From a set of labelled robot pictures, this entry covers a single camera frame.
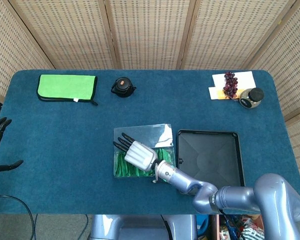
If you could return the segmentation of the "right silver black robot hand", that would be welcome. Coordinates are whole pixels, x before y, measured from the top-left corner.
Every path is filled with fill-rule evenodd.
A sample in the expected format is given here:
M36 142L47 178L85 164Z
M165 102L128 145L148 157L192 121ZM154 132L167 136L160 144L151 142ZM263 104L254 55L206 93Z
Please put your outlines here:
M125 153L124 160L139 170L150 172L158 163L157 153L150 147L122 132L113 145Z

